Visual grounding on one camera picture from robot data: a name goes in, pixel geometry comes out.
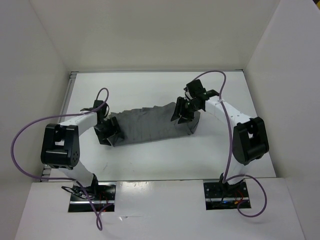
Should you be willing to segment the grey pleated skirt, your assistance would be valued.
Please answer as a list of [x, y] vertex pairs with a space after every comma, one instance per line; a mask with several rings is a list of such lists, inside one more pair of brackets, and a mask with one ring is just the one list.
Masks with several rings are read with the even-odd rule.
[[193, 135], [198, 127], [199, 112], [194, 114], [191, 122], [171, 121], [176, 104], [171, 102], [164, 106], [143, 107], [111, 113], [115, 117], [120, 133], [107, 140], [113, 147], [142, 144], [167, 139], [182, 138]]

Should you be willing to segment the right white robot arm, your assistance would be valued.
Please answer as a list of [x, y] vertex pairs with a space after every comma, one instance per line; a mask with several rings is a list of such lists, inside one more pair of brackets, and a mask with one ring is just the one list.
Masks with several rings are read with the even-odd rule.
[[229, 153], [226, 169], [221, 175], [220, 193], [229, 197], [237, 190], [237, 183], [246, 176], [246, 166], [269, 152], [265, 122], [260, 117], [251, 117], [237, 110], [222, 98], [219, 92], [206, 90], [199, 79], [189, 82], [184, 88], [185, 96], [179, 96], [171, 117], [178, 124], [190, 123], [200, 110], [226, 123]]

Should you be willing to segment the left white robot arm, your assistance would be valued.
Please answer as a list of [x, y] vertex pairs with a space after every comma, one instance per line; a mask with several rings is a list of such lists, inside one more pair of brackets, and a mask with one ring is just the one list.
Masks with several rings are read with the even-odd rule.
[[41, 162], [79, 181], [77, 187], [70, 190], [79, 198], [85, 196], [88, 200], [94, 200], [100, 194], [96, 175], [80, 161], [80, 136], [93, 128], [101, 145], [114, 146], [117, 140], [124, 139], [117, 118], [107, 116], [108, 107], [104, 101], [95, 100], [93, 107], [83, 108], [75, 117], [45, 127]]

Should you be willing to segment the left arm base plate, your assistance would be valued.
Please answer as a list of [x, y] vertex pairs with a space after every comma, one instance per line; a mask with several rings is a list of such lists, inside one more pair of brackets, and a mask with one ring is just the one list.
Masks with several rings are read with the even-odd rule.
[[[97, 212], [115, 211], [116, 186], [117, 184], [115, 182], [99, 183], [96, 195], [94, 195], [92, 191], [87, 190], [87, 193]], [[93, 212], [87, 197], [79, 186], [62, 186], [61, 188], [70, 193], [68, 207], [69, 213]]]

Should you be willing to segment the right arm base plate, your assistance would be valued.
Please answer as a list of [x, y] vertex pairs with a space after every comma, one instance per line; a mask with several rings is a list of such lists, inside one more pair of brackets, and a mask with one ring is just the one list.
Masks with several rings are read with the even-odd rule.
[[204, 198], [207, 211], [250, 209], [251, 203], [244, 180], [236, 184], [222, 183], [223, 176], [215, 180], [204, 180]]

